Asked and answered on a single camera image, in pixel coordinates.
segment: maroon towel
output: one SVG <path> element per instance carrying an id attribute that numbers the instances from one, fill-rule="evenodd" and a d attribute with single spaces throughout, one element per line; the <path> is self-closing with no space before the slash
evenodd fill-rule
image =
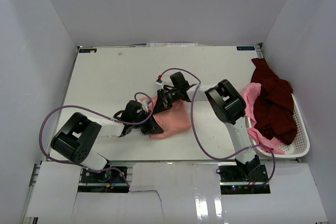
<path id="1" fill-rule="evenodd" d="M 254 103 L 255 128 L 267 139 L 277 137 L 291 144 L 297 134 L 293 119 L 292 87 L 269 68 L 265 59 L 252 59 L 256 69 L 251 82 L 261 84 L 260 96 Z"/>

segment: pink towel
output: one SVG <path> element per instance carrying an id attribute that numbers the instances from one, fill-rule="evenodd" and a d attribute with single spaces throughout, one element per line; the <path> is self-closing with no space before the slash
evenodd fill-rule
<path id="1" fill-rule="evenodd" d="M 257 123 L 254 117 L 253 107 L 254 107 L 254 102 L 256 101 L 257 97 L 260 95 L 260 91 L 261 91 L 261 84 L 252 82 L 241 93 L 241 96 L 246 102 L 245 116 L 251 119 L 252 127 L 254 127 L 254 125 Z M 264 144 L 270 147 L 273 150 L 274 154 L 280 154 L 280 155 L 285 154 L 282 149 L 277 147 L 278 145 L 281 144 L 281 142 L 276 137 L 273 137 L 271 140 L 269 140 L 265 138 L 255 128 L 248 128 L 247 133 L 251 138 L 253 138 L 256 141 L 257 144 Z M 269 151 L 265 148 L 262 148 L 262 150 L 269 153 Z"/>
<path id="2" fill-rule="evenodd" d="M 152 97 L 154 104 L 157 99 L 157 97 Z M 150 134 L 149 137 L 151 139 L 163 139 L 177 133 L 185 132 L 191 128 L 191 122 L 182 100 L 173 102 L 171 109 L 155 114 L 154 119 L 163 129 L 163 133 Z"/>

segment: white plastic basket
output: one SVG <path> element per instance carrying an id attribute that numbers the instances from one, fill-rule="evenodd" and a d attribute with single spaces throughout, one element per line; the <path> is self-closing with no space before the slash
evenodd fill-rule
<path id="1" fill-rule="evenodd" d="M 276 158 L 297 158 L 297 157 L 303 157 L 305 156 L 310 148 L 310 143 L 308 139 L 308 135 L 306 132 L 305 125 L 303 123 L 303 119 L 298 107 L 298 104 L 296 103 L 295 97 L 292 94 L 293 101 L 294 101 L 294 114 L 293 118 L 296 122 L 297 129 L 298 129 L 298 134 L 296 135 L 293 143 L 291 145 L 285 145 L 281 144 L 278 147 L 281 148 L 285 154 L 280 155 L 280 154 L 275 154 Z M 247 127 L 251 127 L 251 120 L 250 118 L 247 118 Z M 253 144 L 256 144 L 256 141 L 253 138 L 250 138 L 251 142 Z M 255 148 L 257 154 L 263 154 L 265 156 L 272 157 L 270 153 L 264 152 L 260 148 Z"/>

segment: purple cable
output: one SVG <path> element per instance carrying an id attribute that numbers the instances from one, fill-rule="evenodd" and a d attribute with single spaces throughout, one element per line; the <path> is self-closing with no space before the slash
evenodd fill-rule
<path id="1" fill-rule="evenodd" d="M 199 147 L 201 148 L 201 150 L 203 151 L 203 153 L 205 155 L 207 155 L 209 158 L 213 159 L 213 160 L 216 160 L 216 161 L 226 161 L 228 160 L 229 158 L 232 158 L 234 156 L 236 156 L 237 154 L 239 154 L 240 152 L 243 152 L 244 150 L 247 150 L 249 148 L 256 148 L 256 147 L 264 147 L 266 149 L 268 149 L 272 155 L 272 158 L 273 158 L 273 170 L 272 170 L 272 173 L 271 175 L 269 176 L 268 180 L 266 180 L 263 184 L 261 185 L 257 185 L 255 187 L 262 187 L 262 186 L 265 186 L 272 178 L 273 178 L 273 175 L 274 175 L 274 172 L 275 172 L 275 156 L 274 156 L 274 153 L 272 151 L 272 149 L 264 144 L 256 144 L 256 145 L 252 145 L 251 147 L 244 147 L 238 151 L 236 151 L 234 154 L 230 155 L 230 156 L 227 156 L 227 157 L 223 157 L 223 158 L 218 158 L 218 157 L 214 157 L 212 156 L 211 154 L 209 154 L 205 149 L 204 147 L 202 146 L 201 142 L 199 141 L 198 139 L 198 136 L 197 136 L 197 133 L 196 133 L 196 128 L 195 128 L 195 123 L 194 123 L 194 113 L 193 113 L 193 109 L 194 109 L 194 100 L 195 100 L 195 97 L 196 97 L 196 94 L 197 94 L 197 91 L 198 89 L 200 88 L 200 84 L 202 83 L 201 80 L 194 74 L 192 74 L 191 72 L 185 70 L 185 69 L 182 69 L 182 68 L 168 68 L 166 69 L 165 71 L 162 72 L 161 75 L 163 75 L 164 73 L 170 71 L 170 70 L 180 70 L 180 71 L 183 71 L 183 72 L 186 72 L 188 74 L 190 74 L 192 77 L 194 77 L 197 81 L 198 81 L 198 85 L 195 89 L 195 92 L 193 94 L 193 97 L 191 99 L 191 107 L 190 107 L 190 117 L 191 117 L 191 125 L 192 125 L 192 128 L 193 128 L 193 133 L 194 133 L 194 136 L 195 136 L 195 139 L 199 145 Z"/>
<path id="2" fill-rule="evenodd" d="M 136 94 L 143 94 L 144 96 L 146 96 L 152 103 L 152 105 L 154 106 L 154 103 L 153 103 L 153 100 L 151 99 L 151 97 L 145 93 L 142 93 L 142 92 L 138 92 Z M 108 119 L 108 120 L 112 120 L 111 117 L 107 116 L 107 115 L 103 115 L 99 112 L 96 112 L 96 111 L 93 111 L 91 109 L 87 109 L 85 107 L 82 107 L 82 106 L 77 106 L 77 105 L 64 105 L 64 106 L 60 106 L 58 108 L 55 108 L 54 110 L 52 110 L 47 116 L 46 118 L 43 120 L 42 122 L 42 125 L 41 125 L 41 128 L 40 128 L 40 132 L 39 132 L 39 135 L 38 135 L 38 144 L 39 144 L 39 147 L 40 147 L 40 150 L 41 152 L 43 153 L 43 155 L 45 155 L 48 159 L 54 161 L 54 162 L 57 162 L 57 163 L 61 163 L 61 164 L 72 164 L 72 162 L 70 161 L 62 161 L 62 160 L 58 160 L 58 159 L 55 159 L 53 157 L 50 157 L 48 155 L 48 153 L 44 150 L 43 148 L 43 145 L 42 145 L 42 134 L 43 134 L 43 129 L 48 121 L 48 119 L 51 117 L 52 114 L 54 114 L 55 112 L 59 111 L 59 110 L 62 110 L 62 109 L 65 109 L 65 108 L 75 108 L 75 109 L 81 109 L 81 110 L 85 110 L 85 111 L 88 111 L 88 112 L 91 112 L 95 115 L 98 115 L 98 116 L 101 116 L 102 118 L 105 118 L 105 119 Z M 139 124 L 142 124 L 144 122 L 146 122 L 151 116 L 152 116 L 152 113 L 153 111 L 150 112 L 150 114 L 147 116 L 146 119 L 144 119 L 143 121 L 139 122 L 139 123 L 129 123 L 129 122 L 123 122 L 123 121 L 119 121 L 119 120 L 116 120 L 116 119 L 113 119 L 114 122 L 117 122 L 117 123 L 122 123 L 122 124 L 126 124 L 126 125 L 139 125 Z M 105 172 L 105 171 L 108 171 L 108 170 L 117 170 L 119 173 L 122 174 L 122 177 L 123 179 L 125 180 L 126 184 L 128 185 L 128 187 L 130 187 L 129 183 L 127 182 L 125 176 L 123 175 L 123 173 L 117 169 L 117 168 L 114 168 L 114 167 L 110 167 L 110 168 L 105 168 L 105 169 L 101 169 L 101 170 L 90 170 L 91 172 L 95 172 L 95 173 L 99 173 L 99 172 Z"/>

